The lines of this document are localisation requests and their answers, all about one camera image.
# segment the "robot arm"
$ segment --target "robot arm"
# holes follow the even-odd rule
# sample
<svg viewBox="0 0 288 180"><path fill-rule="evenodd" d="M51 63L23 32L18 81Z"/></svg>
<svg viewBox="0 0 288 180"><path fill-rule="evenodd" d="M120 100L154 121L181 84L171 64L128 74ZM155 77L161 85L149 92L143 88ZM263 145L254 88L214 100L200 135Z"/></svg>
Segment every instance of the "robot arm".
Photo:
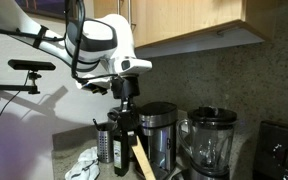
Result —
<svg viewBox="0 0 288 180"><path fill-rule="evenodd" d="M132 32L125 18L108 15L85 20L84 4L82 0L77 2L78 21L66 19L66 34L62 37L32 20L15 0L0 0L0 33L61 59L72 68L72 77L81 89L105 92L111 88L114 98L121 99L116 120L129 133L129 143L136 144L133 130L139 122L133 97L139 95L137 76L150 70L152 64L136 58ZM99 63L112 77L78 77L76 71L91 72Z"/></svg>
<svg viewBox="0 0 288 180"><path fill-rule="evenodd" d="M72 67L78 22L69 22L62 37L32 20L14 0L0 0L0 33L58 57ZM137 76L152 67L149 61L136 58L129 24L115 14L85 20L78 49L76 71L79 72L91 72L100 62L109 74L118 76ZM107 88L107 79L97 81Z"/></svg>

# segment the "coffee maker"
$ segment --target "coffee maker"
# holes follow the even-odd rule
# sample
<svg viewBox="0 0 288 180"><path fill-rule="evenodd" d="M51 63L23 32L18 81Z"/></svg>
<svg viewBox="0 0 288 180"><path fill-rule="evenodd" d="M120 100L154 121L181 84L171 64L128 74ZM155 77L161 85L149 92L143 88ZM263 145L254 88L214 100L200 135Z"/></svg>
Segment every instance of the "coffee maker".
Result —
<svg viewBox="0 0 288 180"><path fill-rule="evenodd" d="M156 179L166 179L176 166L177 106L152 102L139 109L141 129L147 138L147 152Z"/></svg>
<svg viewBox="0 0 288 180"><path fill-rule="evenodd" d="M229 159L236 113L212 107L188 112L188 120L177 123L180 144L190 156L190 167L173 180L229 180ZM191 142L184 139L183 124L188 127Z"/></svg>

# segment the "stainless steel appliance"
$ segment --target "stainless steel appliance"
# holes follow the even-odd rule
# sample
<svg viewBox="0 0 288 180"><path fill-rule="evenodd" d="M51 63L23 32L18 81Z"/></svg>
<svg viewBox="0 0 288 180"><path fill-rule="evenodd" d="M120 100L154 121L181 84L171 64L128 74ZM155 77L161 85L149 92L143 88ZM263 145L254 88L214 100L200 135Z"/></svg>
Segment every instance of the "stainless steel appliance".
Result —
<svg viewBox="0 0 288 180"><path fill-rule="evenodd" d="M152 102L139 110L141 128L148 139L147 156L156 179L166 179L176 165L177 106Z"/></svg>
<svg viewBox="0 0 288 180"><path fill-rule="evenodd" d="M288 125L262 121L253 164L255 180L288 180Z"/></svg>
<svg viewBox="0 0 288 180"><path fill-rule="evenodd" d="M191 158L191 167L173 179L229 180L229 159L236 113L230 110L200 107L188 112L189 120L177 124L178 138ZM184 139L186 123L191 143Z"/></svg>

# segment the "white towel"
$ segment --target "white towel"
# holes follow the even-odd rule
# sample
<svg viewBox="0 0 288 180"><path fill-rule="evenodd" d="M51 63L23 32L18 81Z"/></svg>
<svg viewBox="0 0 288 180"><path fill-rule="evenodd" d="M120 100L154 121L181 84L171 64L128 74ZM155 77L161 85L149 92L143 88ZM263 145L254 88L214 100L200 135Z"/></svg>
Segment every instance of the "white towel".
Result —
<svg viewBox="0 0 288 180"><path fill-rule="evenodd" d="M80 154L77 163L65 174L65 180L94 180L99 173L97 147L92 147Z"/></svg>

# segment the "wooden cabinet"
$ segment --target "wooden cabinet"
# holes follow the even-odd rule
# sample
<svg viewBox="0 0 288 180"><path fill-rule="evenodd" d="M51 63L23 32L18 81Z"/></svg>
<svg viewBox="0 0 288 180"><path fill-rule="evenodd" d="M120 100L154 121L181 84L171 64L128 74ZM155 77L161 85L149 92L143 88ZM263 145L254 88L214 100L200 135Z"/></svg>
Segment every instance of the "wooden cabinet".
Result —
<svg viewBox="0 0 288 180"><path fill-rule="evenodd" d="M95 17L116 12L116 4L94 0ZM136 54L147 58L269 40L276 6L277 0L132 0Z"/></svg>

